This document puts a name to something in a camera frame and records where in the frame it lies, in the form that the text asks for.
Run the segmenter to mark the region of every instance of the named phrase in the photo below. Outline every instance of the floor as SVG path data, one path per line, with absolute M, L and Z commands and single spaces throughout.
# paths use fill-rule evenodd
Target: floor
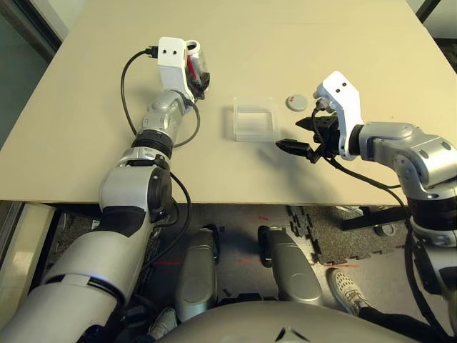
M 325 306 L 343 311 L 333 298 L 326 281 L 326 271 L 331 265 L 315 262 L 315 251 L 310 239 L 296 237 L 290 226 L 291 217 L 285 206 L 279 205 L 194 205 L 193 219 L 186 235 L 169 253 L 154 265 L 144 282 L 142 294 L 158 309 L 173 306 L 174 289 L 186 253 L 189 237 L 206 224 L 215 224 L 220 231 L 221 256 L 216 266 L 218 298 L 237 297 L 240 293 L 259 293 L 263 297 L 276 297 L 278 288 L 272 269 L 263 267 L 258 258 L 257 228 L 260 225 L 284 228 L 310 261 L 323 290 Z M 50 264 L 77 236 L 91 229 L 92 221 L 82 217 L 67 216 L 64 233 L 55 242 Z M 314 226 L 328 226 L 322 219 L 315 219 Z M 174 238 L 176 227 L 163 230 L 160 247 Z M 367 239 L 372 228 L 358 229 L 354 239 Z M 337 265 L 353 277 L 367 300 L 382 312 L 407 314 L 423 321 L 406 280 L 403 248 L 389 253 L 367 254 L 363 259 L 349 258 Z M 439 296 L 424 292 L 428 303 L 445 329 L 451 333 L 446 303 Z

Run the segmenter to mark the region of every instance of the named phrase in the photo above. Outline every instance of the person's leg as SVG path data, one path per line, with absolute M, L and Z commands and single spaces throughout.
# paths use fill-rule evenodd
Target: person's leg
M 429 325 L 404 314 L 385 314 L 373 307 L 362 307 L 358 317 L 420 342 L 439 342 Z
M 357 284 L 340 269 L 330 269 L 327 280 L 331 292 L 349 314 L 420 342 L 439 342 L 439 336 L 427 324 L 404 314 L 384 314 L 374 309 Z

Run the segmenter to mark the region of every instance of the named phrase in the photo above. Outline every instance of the black foam floor mat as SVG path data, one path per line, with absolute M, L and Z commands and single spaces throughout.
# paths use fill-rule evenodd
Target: black foam floor mat
M 403 247 L 406 227 L 403 223 L 393 224 L 396 233 L 379 236 L 372 227 L 341 231 L 344 219 L 357 217 L 335 207 L 302 207 L 306 218 L 306 236 L 311 239 L 315 260 L 321 264 L 344 264 L 346 259 L 365 259 L 371 254 L 385 254 Z

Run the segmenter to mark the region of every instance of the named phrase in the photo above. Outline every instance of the black cable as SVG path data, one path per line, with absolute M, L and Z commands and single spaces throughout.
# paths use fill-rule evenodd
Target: black cable
M 179 222 L 179 207 L 178 207 L 178 204 L 176 203 L 175 199 L 173 199 L 173 206 L 176 211 L 175 218 L 173 219 L 173 221 L 165 222 L 163 224 L 159 223 L 154 227 L 154 229 L 158 229 L 158 228 L 162 228 L 162 227 L 172 227 L 173 225 L 175 225 L 176 223 Z
M 316 113 L 318 112 L 318 109 L 315 108 L 313 110 L 313 113 L 311 115 L 311 120 L 313 123 L 313 131 L 319 138 L 322 144 L 323 138 L 321 136 L 321 133 L 318 131 L 317 126 L 316 126 L 316 121 L 315 121 L 315 116 Z M 400 185 L 395 185 L 395 186 L 386 186 L 385 184 L 382 184 L 376 180 L 370 179 L 369 177 L 365 177 L 364 175 L 358 174 L 354 171 L 351 171 L 345 167 L 343 167 L 341 164 L 339 164 L 334 157 L 331 159 L 323 158 L 325 159 L 330 165 L 333 167 L 337 168 L 338 170 L 342 171 L 343 173 L 350 175 L 352 177 L 355 177 L 356 179 L 359 179 L 361 181 L 364 181 L 371 186 L 375 186 L 376 188 L 382 189 L 383 191 L 389 193 L 392 197 L 395 198 L 395 200 L 400 204 L 400 207 L 405 211 L 406 215 L 406 220 L 405 220 L 405 225 L 407 228 L 407 234 L 406 234 L 406 240 L 405 240 L 405 251 L 404 251 L 404 259 L 405 259 L 405 270 L 406 270 L 406 277 L 408 279 L 409 287 L 411 288 L 411 292 L 413 293 L 414 299 L 416 300 L 417 306 L 423 315 L 423 317 L 427 320 L 427 322 L 431 325 L 432 329 L 435 330 L 436 334 L 444 341 L 449 340 L 449 336 L 447 335 L 446 331 L 443 329 L 441 324 L 438 322 L 436 319 L 435 315 L 433 314 L 430 306 L 428 305 L 425 297 L 423 296 L 421 290 L 418 288 L 416 278 L 414 276 L 414 268 L 413 268 L 413 228 L 411 226 L 411 223 L 409 222 L 409 211 L 406 208 L 405 204 L 403 201 L 400 199 L 400 197 L 393 193 L 391 191 L 392 188 L 399 188 Z
M 186 139 L 185 141 L 182 141 L 181 143 L 174 144 L 174 148 L 179 148 L 180 146 L 183 146 L 184 144 L 189 143 L 192 139 L 194 139 L 194 137 L 199 132 L 199 129 L 200 129 L 200 112 L 199 112 L 199 108 L 192 101 L 189 101 L 189 105 L 191 105 L 192 108 L 195 111 L 195 115 L 197 117 L 197 126 L 196 126 L 195 131 L 193 132 L 193 134 L 188 139 Z
M 141 268 L 141 273 L 145 272 L 155 261 L 160 259 L 168 250 L 170 250 L 181 239 L 181 237 L 184 235 L 184 232 L 186 232 L 186 230 L 188 229 L 189 224 L 191 222 L 191 217 L 192 217 L 191 197 L 190 197 L 189 193 L 187 192 L 187 189 L 183 185 L 183 183 L 181 181 L 179 181 L 179 179 L 173 173 L 170 172 L 170 175 L 171 175 L 171 178 L 181 187 L 181 189 L 184 193 L 184 196 L 186 197 L 186 201 L 187 201 L 186 221 L 184 222 L 183 227 L 181 228 L 179 233 L 176 235 L 176 237 L 173 239 L 173 241 L 171 241 L 162 251 L 160 251 L 159 253 L 152 256 L 152 258 L 150 258 L 148 261 L 144 262 L 144 264 Z
M 313 113 L 311 114 L 311 122 L 313 123 L 313 132 L 316 134 L 316 136 L 318 137 L 320 143 L 322 144 L 322 151 L 325 153 L 325 150 L 326 150 L 326 143 L 325 141 L 323 140 L 323 137 L 321 135 L 321 133 L 319 132 L 319 130 L 317 129 L 317 125 L 316 125 L 316 114 L 319 112 L 319 111 L 323 111 L 323 109 L 318 109 L 317 107 L 313 110 Z M 341 164 L 339 164 L 335 158 L 331 158 L 331 159 L 327 159 L 326 157 L 323 156 L 323 159 L 325 159 L 329 164 L 331 164 L 332 166 L 334 166 L 335 168 L 341 170 L 342 172 L 348 174 L 348 175 L 351 175 L 352 177 L 355 177 L 356 179 L 359 179 L 361 181 L 365 181 L 365 182 L 368 182 L 369 184 L 371 184 L 372 186 L 375 186 L 375 187 L 378 187 L 378 188 L 381 188 L 381 189 L 395 189 L 395 188 L 400 188 L 401 185 L 399 184 L 396 184 L 395 186 L 387 186 L 386 184 L 383 184 L 381 182 L 378 182 L 376 180 L 373 180 L 373 179 L 370 179 L 369 177 L 365 177 L 364 175 L 362 174 L 359 174 L 359 173 L 356 173 L 354 171 L 351 171 L 347 168 L 345 168 L 344 166 L 342 166 Z
M 200 129 L 200 111 L 199 111 L 199 108 L 197 107 L 197 105 L 195 105 L 195 103 L 193 103 L 192 101 L 187 99 L 184 96 L 184 94 L 182 94 L 180 91 L 177 91 L 175 89 L 172 89 L 172 90 L 175 91 L 176 93 L 178 93 L 181 96 L 181 99 L 183 100 L 184 106 L 191 106 L 194 109 L 195 116 L 197 118 L 197 125 L 196 125 L 195 131 L 193 132 L 193 134 L 188 139 L 186 139 L 185 141 L 182 141 L 181 143 L 178 143 L 178 144 L 174 144 L 174 148 L 179 148 L 180 146 L 183 146 L 184 144 L 189 143 L 198 134 L 199 129 Z
M 127 72 L 127 69 L 129 69 L 130 67 L 130 64 L 135 61 L 135 59 L 137 59 L 138 57 L 140 57 L 141 55 L 146 55 L 148 54 L 148 50 L 144 49 L 143 51 L 140 51 L 140 52 L 137 52 L 136 54 L 134 54 L 126 63 L 124 69 L 122 70 L 122 75 L 121 75 L 121 100 L 122 100 L 122 107 L 124 108 L 124 112 L 126 114 L 126 117 L 127 117 L 127 121 L 129 122 L 129 125 L 130 125 L 130 128 L 131 128 L 131 131 L 134 133 L 134 135 L 136 136 L 136 129 L 135 129 L 135 126 L 134 126 L 134 123 L 132 123 L 131 121 L 131 118 L 130 118 L 130 114 L 129 114 L 129 110 L 127 109 L 127 103 L 126 103 L 126 95 L 125 95 L 125 81 L 126 81 L 126 72 Z
M 132 64 L 133 61 L 135 61 L 135 59 L 137 59 L 141 55 L 149 55 L 149 56 L 152 56 L 152 57 L 157 57 L 157 55 L 156 55 L 156 46 L 152 46 L 152 47 L 150 47 L 148 49 L 144 49 L 143 51 L 139 51 L 136 54 L 134 54 L 127 61 L 126 65 L 124 66 L 124 69 L 122 70 L 122 75 L 121 75 L 122 107 L 124 108 L 124 112 L 126 114 L 127 121 L 129 122 L 130 129 L 134 133 L 135 136 L 137 134 L 137 131 L 135 129 L 134 123 L 131 120 L 129 109 L 127 109 L 126 95 L 125 95 L 125 81 L 126 81 L 126 73 L 127 73 L 127 70 L 129 69 L 130 65 Z M 199 129 L 200 129 L 200 111 L 199 111 L 199 108 L 197 107 L 197 105 L 195 105 L 195 103 L 193 103 L 192 101 L 188 100 L 180 91 L 176 91 L 176 90 L 174 90 L 174 91 L 181 95 L 181 98 L 183 99 L 183 102 L 184 102 L 184 106 L 191 106 L 194 109 L 195 115 L 196 115 L 196 118 L 197 118 L 197 125 L 196 125 L 195 131 L 193 132 L 193 134 L 188 139 L 186 139 L 185 141 L 182 141 L 181 143 L 178 143 L 178 144 L 174 144 L 175 148 L 179 148 L 180 146 L 183 146 L 184 144 L 189 143 L 198 134 Z

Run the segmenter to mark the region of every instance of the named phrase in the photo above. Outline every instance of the black pants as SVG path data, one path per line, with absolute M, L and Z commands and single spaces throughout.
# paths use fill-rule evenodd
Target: black pants
M 430 326 L 404 314 L 384 314 L 373 307 L 362 307 L 358 317 L 416 341 L 440 342 L 440 337 Z

